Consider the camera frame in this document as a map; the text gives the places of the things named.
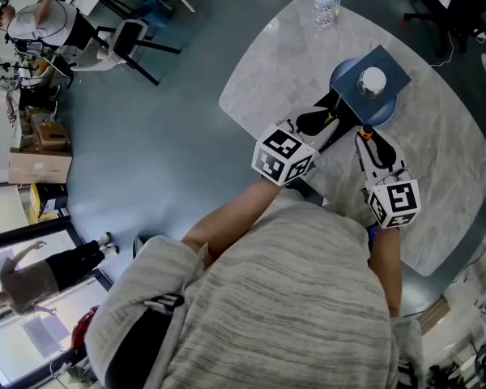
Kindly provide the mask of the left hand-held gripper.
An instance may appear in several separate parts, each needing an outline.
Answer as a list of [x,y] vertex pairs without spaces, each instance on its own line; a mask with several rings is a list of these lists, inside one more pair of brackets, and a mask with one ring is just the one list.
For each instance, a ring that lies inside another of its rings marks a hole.
[[305,175],[319,156],[312,147],[323,147],[335,133],[340,120],[326,107],[293,109],[285,118],[292,127],[309,127],[303,140],[285,129],[270,124],[258,138],[251,167],[261,176],[283,186]]

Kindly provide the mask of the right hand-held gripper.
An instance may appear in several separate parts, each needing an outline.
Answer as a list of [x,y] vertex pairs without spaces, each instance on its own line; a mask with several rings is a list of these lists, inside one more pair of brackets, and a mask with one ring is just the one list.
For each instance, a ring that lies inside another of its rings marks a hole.
[[401,228],[411,224],[420,213],[418,181],[405,167],[405,155],[398,142],[382,130],[374,130],[372,141],[374,158],[368,142],[356,138],[360,167],[366,177],[377,177],[378,168],[394,171],[374,186],[366,188],[366,203],[382,229]]

